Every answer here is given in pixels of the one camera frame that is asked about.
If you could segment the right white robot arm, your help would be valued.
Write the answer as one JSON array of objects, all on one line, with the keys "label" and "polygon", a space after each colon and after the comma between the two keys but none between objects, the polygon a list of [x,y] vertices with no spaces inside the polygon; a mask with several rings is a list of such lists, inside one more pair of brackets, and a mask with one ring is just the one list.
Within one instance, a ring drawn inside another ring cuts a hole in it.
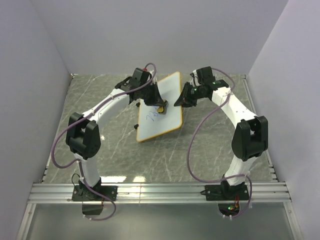
[{"label": "right white robot arm", "polygon": [[199,99],[208,98],[222,110],[234,126],[231,141],[233,158],[222,177],[218,196],[232,200],[244,192],[245,179],[251,166],[268,149],[268,120],[250,111],[224,80],[214,77],[198,86],[185,83],[174,106],[194,107]]}]

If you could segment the yellow black eraser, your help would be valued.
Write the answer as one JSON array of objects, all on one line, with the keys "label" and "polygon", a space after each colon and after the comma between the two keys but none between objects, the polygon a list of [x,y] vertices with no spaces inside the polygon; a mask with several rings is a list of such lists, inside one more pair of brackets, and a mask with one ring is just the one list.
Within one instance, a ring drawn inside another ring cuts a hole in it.
[{"label": "yellow black eraser", "polygon": [[159,106],[158,108],[157,108],[157,113],[158,114],[165,114],[166,113],[166,109],[167,109],[167,105],[168,105],[168,101],[167,100],[165,100],[164,101],[164,105],[162,105],[162,106]]}]

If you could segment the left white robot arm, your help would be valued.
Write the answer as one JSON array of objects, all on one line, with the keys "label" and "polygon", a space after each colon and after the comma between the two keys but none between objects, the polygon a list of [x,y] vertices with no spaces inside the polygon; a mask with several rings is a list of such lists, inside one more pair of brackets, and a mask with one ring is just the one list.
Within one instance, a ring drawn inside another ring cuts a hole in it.
[{"label": "left white robot arm", "polygon": [[77,192],[83,193],[89,201],[99,198],[111,200],[106,195],[105,187],[101,185],[96,161],[96,154],[101,147],[100,129],[110,117],[136,100],[143,100],[148,106],[158,108],[165,108],[167,105],[167,101],[160,95],[157,83],[127,77],[115,85],[111,93],[92,109],[81,114],[75,112],[69,118],[65,142],[79,166]]}]

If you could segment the yellow framed whiteboard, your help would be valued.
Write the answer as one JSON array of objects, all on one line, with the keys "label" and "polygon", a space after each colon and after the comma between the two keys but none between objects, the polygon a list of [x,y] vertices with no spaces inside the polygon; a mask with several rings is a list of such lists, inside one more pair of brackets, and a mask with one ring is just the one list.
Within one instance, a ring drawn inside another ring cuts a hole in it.
[{"label": "yellow framed whiteboard", "polygon": [[156,106],[147,106],[140,100],[136,140],[143,142],[179,129],[183,124],[181,106],[174,106],[181,94],[181,73],[176,71],[159,80],[161,97],[167,100],[165,113],[158,113]]}]

